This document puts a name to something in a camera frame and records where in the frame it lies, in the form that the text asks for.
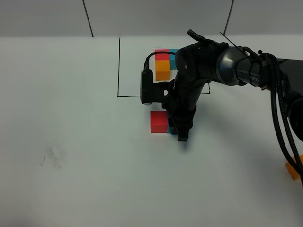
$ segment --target white table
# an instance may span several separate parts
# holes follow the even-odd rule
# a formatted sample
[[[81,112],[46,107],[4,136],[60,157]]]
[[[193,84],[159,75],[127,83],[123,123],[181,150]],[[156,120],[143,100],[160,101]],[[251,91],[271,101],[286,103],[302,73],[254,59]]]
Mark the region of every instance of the white table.
[[[127,39],[130,49],[143,48],[137,38]],[[288,49],[277,45],[290,39]],[[238,45],[297,59],[301,39],[232,37]],[[211,94],[198,101],[186,146],[172,135],[151,135],[149,112],[160,105],[117,98],[118,42],[0,40],[1,222],[302,226],[302,189],[284,167],[269,92],[212,83]],[[134,61],[125,50],[122,37],[120,76],[139,80],[144,59]],[[136,70],[122,69],[126,65]]]

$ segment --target orange block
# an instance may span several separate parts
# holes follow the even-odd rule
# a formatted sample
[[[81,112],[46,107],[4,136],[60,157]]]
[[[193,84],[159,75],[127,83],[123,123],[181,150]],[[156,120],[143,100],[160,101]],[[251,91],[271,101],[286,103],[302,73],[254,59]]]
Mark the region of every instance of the orange block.
[[[303,162],[303,155],[300,155],[300,159],[301,159],[301,161]],[[288,170],[288,173],[290,174],[290,176],[292,177],[292,179],[293,179],[294,181],[300,179],[300,175],[299,175],[299,174],[297,173],[297,171],[295,171],[295,169],[289,164],[289,162],[287,162],[287,163],[285,164],[285,166],[286,166],[286,168],[287,168],[287,170]]]
[[[170,60],[156,61],[156,81],[170,80]]]

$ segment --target stacked blocks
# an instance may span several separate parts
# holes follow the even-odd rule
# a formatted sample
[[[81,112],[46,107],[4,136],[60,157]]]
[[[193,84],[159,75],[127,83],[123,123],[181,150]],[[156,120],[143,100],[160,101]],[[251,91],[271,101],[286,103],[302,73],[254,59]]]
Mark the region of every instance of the stacked blocks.
[[[170,133],[166,111],[151,111],[151,133]]]
[[[177,49],[164,49],[164,50],[156,50],[159,51],[167,51],[167,52],[177,52]],[[170,70],[175,70],[175,56],[170,54],[156,54],[156,81],[166,81],[170,80]]]
[[[301,159],[301,161],[303,162],[303,155],[300,155],[300,159]],[[300,175],[299,175],[298,172],[290,165],[289,162],[287,162],[287,163],[285,164],[285,166],[286,166],[286,168],[287,168],[287,170],[288,170],[288,173],[290,174],[290,176],[292,177],[292,179],[293,179],[294,181],[300,179]]]

